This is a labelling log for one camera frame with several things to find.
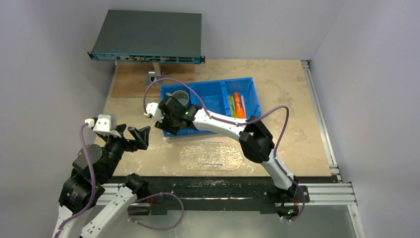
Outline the clear plastic holder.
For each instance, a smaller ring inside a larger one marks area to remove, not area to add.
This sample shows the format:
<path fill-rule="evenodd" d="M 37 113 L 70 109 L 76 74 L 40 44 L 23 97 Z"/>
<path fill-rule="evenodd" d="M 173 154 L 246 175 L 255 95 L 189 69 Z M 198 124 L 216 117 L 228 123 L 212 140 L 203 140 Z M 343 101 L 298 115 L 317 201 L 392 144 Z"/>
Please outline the clear plastic holder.
<path fill-rule="evenodd" d="M 223 165 L 222 142 L 201 142 L 198 146 L 197 164 L 207 168 L 220 168 Z"/>

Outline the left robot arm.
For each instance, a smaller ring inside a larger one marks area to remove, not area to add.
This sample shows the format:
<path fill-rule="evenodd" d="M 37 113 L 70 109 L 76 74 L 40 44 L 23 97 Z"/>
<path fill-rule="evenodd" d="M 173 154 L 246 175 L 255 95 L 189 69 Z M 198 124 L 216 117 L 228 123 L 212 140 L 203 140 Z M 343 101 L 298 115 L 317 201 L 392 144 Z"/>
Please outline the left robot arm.
<path fill-rule="evenodd" d="M 86 145 L 83 130 L 79 131 L 82 149 L 74 160 L 70 178 L 63 184 L 59 197 L 59 216 L 54 238 L 99 237 L 123 209 L 146 200 L 149 183 L 137 174 L 126 176 L 112 201 L 89 223 L 85 221 L 105 192 L 124 152 L 147 150 L 150 126 L 137 129 L 125 124 L 100 126 L 88 119 L 82 128 L 90 128 L 104 142 Z"/>

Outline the blue plastic divided bin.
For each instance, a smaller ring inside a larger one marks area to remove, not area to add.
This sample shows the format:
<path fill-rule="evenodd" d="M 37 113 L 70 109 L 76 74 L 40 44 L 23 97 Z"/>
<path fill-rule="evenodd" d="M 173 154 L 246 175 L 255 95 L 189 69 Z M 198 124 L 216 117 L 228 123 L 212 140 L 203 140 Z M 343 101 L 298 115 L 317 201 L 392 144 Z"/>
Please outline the blue plastic divided bin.
<path fill-rule="evenodd" d="M 245 99 L 245 114 L 249 119 L 250 116 L 261 116 L 262 111 L 259 99 L 256 93 L 254 81 L 252 77 L 213 80 L 206 82 L 186 83 L 192 88 L 203 100 L 206 108 L 214 113 L 224 116 L 231 116 L 228 96 L 233 96 L 235 92 L 239 93 Z M 160 88 L 160 99 L 164 99 L 167 93 L 182 90 L 189 93 L 189 103 L 201 106 L 199 99 L 185 86 L 181 84 L 164 85 Z M 206 130 L 180 129 L 177 135 L 163 131 L 164 137 L 181 137 L 201 134 L 212 134 Z"/>

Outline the clear textured oval tray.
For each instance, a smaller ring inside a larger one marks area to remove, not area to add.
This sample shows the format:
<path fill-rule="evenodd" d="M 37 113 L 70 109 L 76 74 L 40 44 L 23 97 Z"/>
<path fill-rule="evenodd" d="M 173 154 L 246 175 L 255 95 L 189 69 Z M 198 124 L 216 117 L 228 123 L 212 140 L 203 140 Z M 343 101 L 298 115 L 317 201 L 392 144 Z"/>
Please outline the clear textured oval tray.
<path fill-rule="evenodd" d="M 238 148 L 223 145 L 223 165 L 220 168 L 207 168 L 197 164 L 199 145 L 186 146 L 179 152 L 179 163 L 187 170 L 194 171 L 234 171 L 243 163 L 243 157 Z"/>

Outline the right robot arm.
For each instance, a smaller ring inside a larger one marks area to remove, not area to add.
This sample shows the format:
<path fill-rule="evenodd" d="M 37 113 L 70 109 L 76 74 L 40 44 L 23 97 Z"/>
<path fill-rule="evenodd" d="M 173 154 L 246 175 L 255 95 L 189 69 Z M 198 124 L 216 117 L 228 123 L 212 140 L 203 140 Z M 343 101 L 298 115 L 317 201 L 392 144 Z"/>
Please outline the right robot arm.
<path fill-rule="evenodd" d="M 155 127 L 174 136 L 180 130 L 205 130 L 237 141 L 248 160 L 261 164 L 274 182 L 279 198 L 291 201 L 298 194 L 295 176 L 278 156 L 279 144 L 262 122 L 261 117 L 238 119 L 209 111 L 204 105 L 182 105 L 173 96 L 159 103 L 148 103 L 145 116 L 156 120 Z"/>

